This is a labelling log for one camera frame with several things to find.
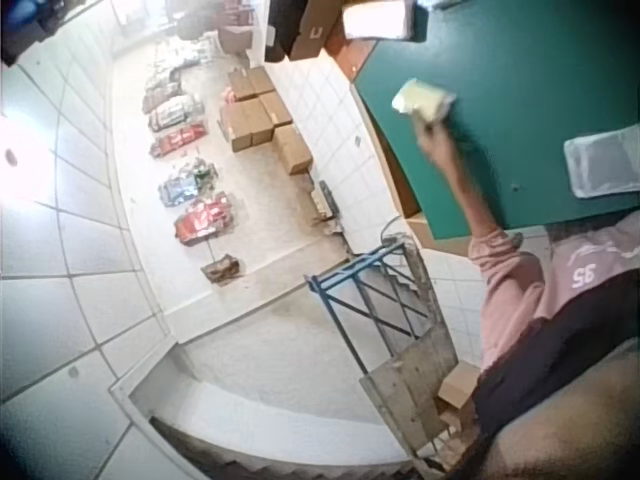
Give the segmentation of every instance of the sleeve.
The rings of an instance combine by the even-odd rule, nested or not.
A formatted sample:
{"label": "sleeve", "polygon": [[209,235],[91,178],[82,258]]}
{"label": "sleeve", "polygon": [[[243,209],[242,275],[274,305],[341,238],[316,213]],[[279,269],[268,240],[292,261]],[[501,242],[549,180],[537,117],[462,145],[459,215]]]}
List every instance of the sleeve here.
{"label": "sleeve", "polygon": [[522,236],[496,230],[469,245],[469,259],[487,282],[482,309],[482,367],[506,352],[531,323],[544,290],[537,257],[520,252]]}

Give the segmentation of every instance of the wooden board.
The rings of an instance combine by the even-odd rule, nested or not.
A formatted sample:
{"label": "wooden board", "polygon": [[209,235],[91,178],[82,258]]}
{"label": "wooden board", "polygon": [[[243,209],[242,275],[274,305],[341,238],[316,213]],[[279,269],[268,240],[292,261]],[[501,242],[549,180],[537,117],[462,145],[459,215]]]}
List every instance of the wooden board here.
{"label": "wooden board", "polygon": [[454,136],[505,227],[640,205],[634,194],[574,197],[563,154],[573,137],[638,122],[640,28],[637,15],[616,10],[621,3],[467,1],[432,13],[424,43],[378,42],[355,84],[436,239],[469,232],[408,118],[391,108],[412,77],[458,95]]}

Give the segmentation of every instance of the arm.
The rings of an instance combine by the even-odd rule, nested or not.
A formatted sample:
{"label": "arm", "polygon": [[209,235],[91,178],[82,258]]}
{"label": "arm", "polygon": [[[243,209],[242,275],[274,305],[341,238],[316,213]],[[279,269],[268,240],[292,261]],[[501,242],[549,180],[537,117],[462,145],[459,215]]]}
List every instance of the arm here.
{"label": "arm", "polygon": [[483,368],[506,352],[533,319],[544,289],[540,262],[519,252],[521,237],[510,238],[497,224],[442,124],[427,127],[414,118],[418,146],[442,172],[469,229],[469,258],[487,282],[482,309]]}
{"label": "arm", "polygon": [[467,219],[471,235],[483,238],[498,230],[493,214],[469,177],[447,129],[441,123],[427,127],[424,121],[415,117],[414,125],[418,146],[442,172]]}

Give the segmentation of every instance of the person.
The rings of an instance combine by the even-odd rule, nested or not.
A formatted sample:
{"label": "person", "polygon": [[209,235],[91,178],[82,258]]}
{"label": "person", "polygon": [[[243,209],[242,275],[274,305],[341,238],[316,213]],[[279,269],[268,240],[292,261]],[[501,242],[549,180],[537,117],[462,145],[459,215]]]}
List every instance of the person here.
{"label": "person", "polygon": [[640,478],[640,210],[557,242],[543,272],[500,228],[447,128],[413,121],[488,286],[480,433],[447,478]]}

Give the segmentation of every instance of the wall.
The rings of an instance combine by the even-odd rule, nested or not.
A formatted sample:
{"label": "wall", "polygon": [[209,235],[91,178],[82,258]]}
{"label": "wall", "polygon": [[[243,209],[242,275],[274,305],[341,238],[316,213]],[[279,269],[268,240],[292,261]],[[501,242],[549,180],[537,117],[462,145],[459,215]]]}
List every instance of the wall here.
{"label": "wall", "polygon": [[157,416],[213,445],[262,459],[342,466],[406,459],[386,425],[322,418],[246,399],[191,378],[176,353],[164,357],[131,395],[147,417]]}
{"label": "wall", "polygon": [[[333,193],[351,249],[364,253],[375,248],[380,232],[398,212],[347,79],[324,50],[318,58],[285,60],[266,68],[313,152],[312,176],[326,181]],[[387,230],[393,232],[410,233],[410,229],[400,220]],[[523,233],[524,250],[548,264],[550,246],[544,229]],[[479,365],[480,309],[486,288],[478,269],[455,255],[422,253],[459,357]]]}
{"label": "wall", "polygon": [[27,133],[0,192],[1,430],[31,478],[187,478],[108,392],[166,335],[115,170],[117,28],[104,1],[2,66],[2,113]]}

